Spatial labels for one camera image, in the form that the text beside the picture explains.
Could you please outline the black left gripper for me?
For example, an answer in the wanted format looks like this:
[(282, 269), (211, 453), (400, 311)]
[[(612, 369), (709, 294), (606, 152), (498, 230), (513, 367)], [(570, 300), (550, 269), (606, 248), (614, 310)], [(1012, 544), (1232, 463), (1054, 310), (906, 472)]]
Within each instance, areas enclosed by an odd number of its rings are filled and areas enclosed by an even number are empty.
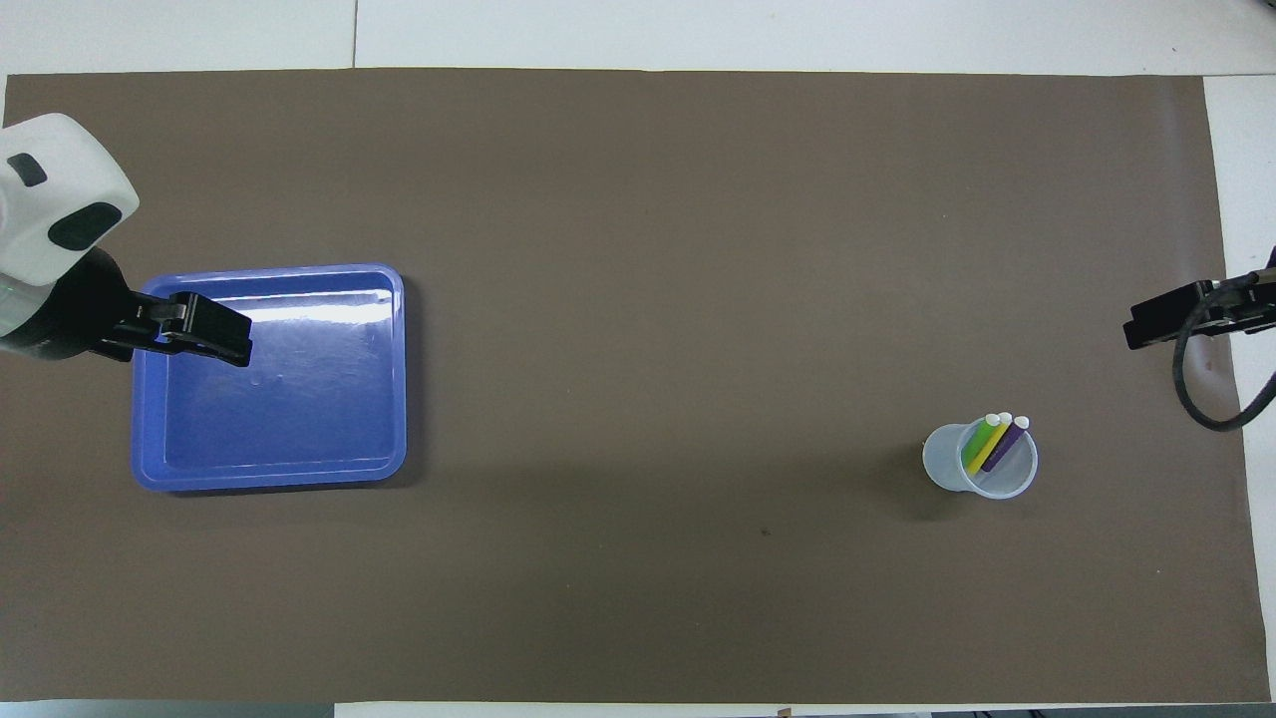
[[(106, 341), (111, 333), (114, 346)], [(52, 284), (32, 318), (3, 335), (1, 347), (45, 362), (83, 353), (131, 362), (140, 349), (248, 367), (250, 333), (250, 318), (197, 292), (134, 295), (108, 253), (93, 247)]]

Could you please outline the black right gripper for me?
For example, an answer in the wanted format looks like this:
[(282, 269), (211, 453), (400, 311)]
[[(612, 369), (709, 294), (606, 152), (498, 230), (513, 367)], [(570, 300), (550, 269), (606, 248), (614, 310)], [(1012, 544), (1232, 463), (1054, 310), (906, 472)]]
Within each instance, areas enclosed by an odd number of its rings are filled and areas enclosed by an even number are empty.
[[(1128, 349), (1175, 341), (1185, 318), (1193, 312), (1199, 300), (1206, 298), (1219, 282), (1191, 282), (1131, 306), (1131, 320), (1124, 324)], [(1270, 330), (1275, 323), (1275, 282), (1257, 281), (1247, 286), (1225, 289), (1219, 298), (1220, 333), (1258, 333)]]

